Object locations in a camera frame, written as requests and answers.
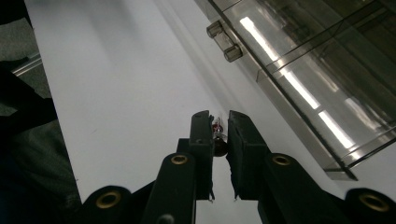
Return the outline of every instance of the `white surface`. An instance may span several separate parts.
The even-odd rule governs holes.
[[[227,63],[205,33],[193,0],[26,0],[82,200],[95,190],[135,191],[209,110],[248,114],[274,152],[297,159],[327,191],[365,186],[396,200],[395,146],[357,168],[359,182],[331,181],[274,106]],[[260,223],[257,203],[233,201],[229,165],[215,159],[215,202],[198,202],[197,223]]]

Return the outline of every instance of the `dark floor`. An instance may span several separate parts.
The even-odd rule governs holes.
[[[26,19],[0,25],[0,61],[17,60],[38,52],[35,34]],[[50,88],[43,65],[20,76],[40,96],[50,98]],[[7,116],[14,109],[0,105],[0,116]]]

